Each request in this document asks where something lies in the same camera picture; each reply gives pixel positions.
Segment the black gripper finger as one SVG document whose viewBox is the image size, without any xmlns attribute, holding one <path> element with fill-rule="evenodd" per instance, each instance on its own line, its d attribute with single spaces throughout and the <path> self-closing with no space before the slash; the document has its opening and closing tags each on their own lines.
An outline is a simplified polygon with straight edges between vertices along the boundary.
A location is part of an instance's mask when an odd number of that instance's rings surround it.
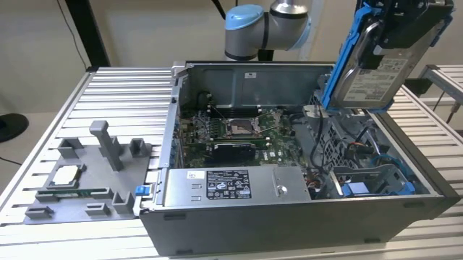
<svg viewBox="0 0 463 260">
<path fill-rule="evenodd" d="M 379 45 L 367 47 L 360 55 L 360 68 L 378 69 L 383 57 L 383 48 Z"/>
</svg>

